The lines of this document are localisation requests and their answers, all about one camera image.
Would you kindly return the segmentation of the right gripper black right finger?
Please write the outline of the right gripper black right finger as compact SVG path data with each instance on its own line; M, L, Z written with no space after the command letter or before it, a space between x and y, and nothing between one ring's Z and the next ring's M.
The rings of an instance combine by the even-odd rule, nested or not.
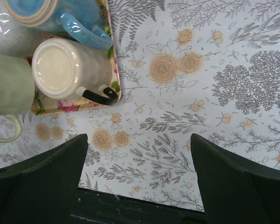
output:
M209 224L280 224L280 170L266 167L198 134L191 155Z

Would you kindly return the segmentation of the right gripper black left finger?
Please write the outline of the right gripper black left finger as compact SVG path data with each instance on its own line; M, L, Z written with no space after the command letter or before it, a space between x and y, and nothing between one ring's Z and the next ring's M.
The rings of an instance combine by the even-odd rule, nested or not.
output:
M0 224L66 224L87 150L88 137L80 134L0 168Z

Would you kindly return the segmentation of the light green ceramic mug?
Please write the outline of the light green ceramic mug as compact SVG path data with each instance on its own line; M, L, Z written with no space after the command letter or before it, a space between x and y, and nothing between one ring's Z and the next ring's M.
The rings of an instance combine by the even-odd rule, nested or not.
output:
M18 115L26 114L35 98L35 82L27 59L0 55L0 116L12 121L14 135L1 138L0 143L15 141L21 135Z

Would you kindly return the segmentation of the cream mug with black handle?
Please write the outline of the cream mug with black handle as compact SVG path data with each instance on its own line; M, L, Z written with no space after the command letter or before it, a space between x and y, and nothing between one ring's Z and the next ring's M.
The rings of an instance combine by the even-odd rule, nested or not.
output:
M112 71L105 52L63 38L44 41L32 58L37 88L57 100L83 97L101 105L113 105L118 95L109 86Z

